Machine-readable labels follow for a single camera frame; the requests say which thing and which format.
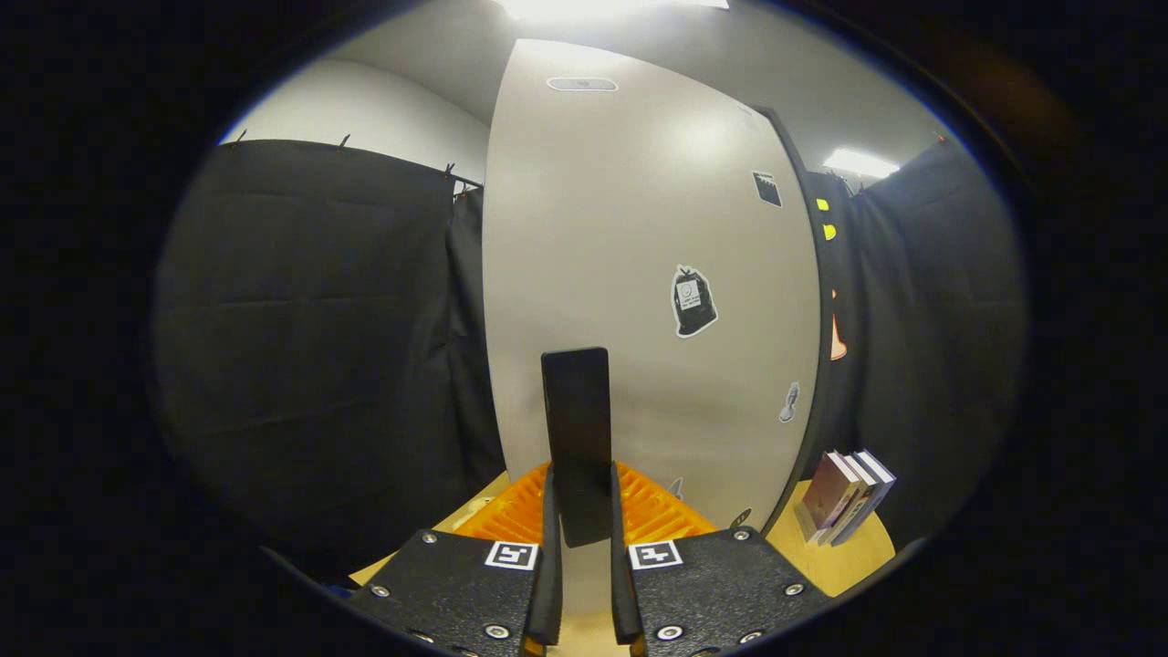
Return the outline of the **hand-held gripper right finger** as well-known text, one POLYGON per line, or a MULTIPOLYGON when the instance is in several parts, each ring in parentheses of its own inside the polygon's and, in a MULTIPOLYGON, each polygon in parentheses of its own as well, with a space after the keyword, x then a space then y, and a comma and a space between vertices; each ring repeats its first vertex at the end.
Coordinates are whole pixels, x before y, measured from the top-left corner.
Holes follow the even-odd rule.
POLYGON ((610 466, 610 614, 631 656, 726 656, 830 606, 752 527, 716 530, 621 463, 610 466))

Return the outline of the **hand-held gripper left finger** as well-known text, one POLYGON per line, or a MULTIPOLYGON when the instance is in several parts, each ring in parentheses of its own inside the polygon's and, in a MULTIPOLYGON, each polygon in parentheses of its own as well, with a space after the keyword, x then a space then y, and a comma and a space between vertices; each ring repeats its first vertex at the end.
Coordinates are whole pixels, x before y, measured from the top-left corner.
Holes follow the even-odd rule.
POLYGON ((563 615, 552 465, 522 475, 454 532, 413 533, 348 606, 440 653, 547 653, 563 615))

